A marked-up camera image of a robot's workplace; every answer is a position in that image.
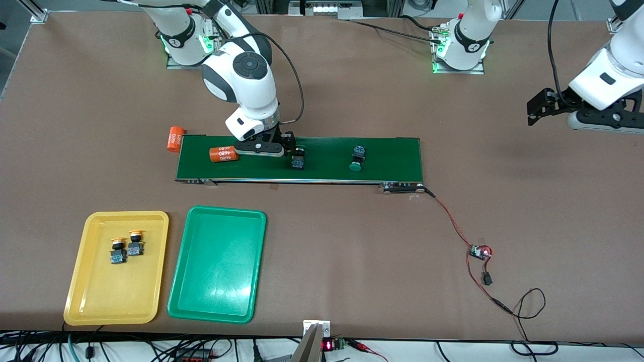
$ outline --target orange cylinder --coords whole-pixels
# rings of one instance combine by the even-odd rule
[[[210,149],[210,161],[223,162],[223,161],[236,161],[239,160],[239,155],[235,151],[235,147],[213,147]]]
[[[167,138],[167,150],[173,153],[181,151],[181,141],[184,139],[185,129],[179,126],[170,127],[170,135]]]

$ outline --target table surface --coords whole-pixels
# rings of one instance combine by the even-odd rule
[[[298,67],[307,108],[296,135],[421,139],[427,186],[470,240],[495,250],[488,291],[509,306],[531,287],[545,292],[543,313],[524,322],[531,339],[644,342],[644,138],[573,131],[565,115],[528,127],[526,101],[553,85],[545,22],[499,23],[479,76],[432,74],[426,43],[359,24],[249,19]],[[423,35],[400,19],[377,23]],[[236,106],[213,98],[199,71],[166,70],[154,32],[129,12],[54,13],[32,27],[0,103],[0,329],[61,327],[91,213],[163,210],[158,315],[109,330],[297,336],[317,318],[362,338],[520,338],[470,280],[466,246],[428,195],[174,182],[170,126],[227,135]],[[556,23],[553,34],[564,84],[609,38],[603,23]],[[283,118],[294,117],[298,87],[280,54],[273,72]],[[247,325],[167,315],[185,216],[199,204],[268,216]],[[539,304],[530,298],[526,312]]]

